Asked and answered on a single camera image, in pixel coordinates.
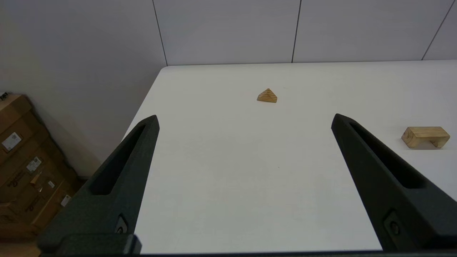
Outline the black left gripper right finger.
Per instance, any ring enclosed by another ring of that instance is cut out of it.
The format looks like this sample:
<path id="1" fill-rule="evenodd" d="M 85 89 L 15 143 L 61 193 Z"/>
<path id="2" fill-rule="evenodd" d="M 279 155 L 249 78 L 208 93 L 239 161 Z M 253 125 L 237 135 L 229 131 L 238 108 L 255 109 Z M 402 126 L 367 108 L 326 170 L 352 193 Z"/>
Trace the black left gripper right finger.
<path id="1" fill-rule="evenodd" d="M 355 120 L 331 130 L 383 248 L 456 251 L 457 204 Z"/>

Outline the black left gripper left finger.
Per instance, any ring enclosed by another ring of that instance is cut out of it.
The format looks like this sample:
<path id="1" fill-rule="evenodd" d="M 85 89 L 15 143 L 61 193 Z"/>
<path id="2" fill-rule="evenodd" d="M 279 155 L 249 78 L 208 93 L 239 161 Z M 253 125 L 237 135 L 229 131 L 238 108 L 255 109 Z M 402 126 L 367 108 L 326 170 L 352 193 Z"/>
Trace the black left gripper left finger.
<path id="1" fill-rule="evenodd" d="M 39 235 L 44 255 L 137 255 L 134 234 L 159 135 L 141 120 Z"/>

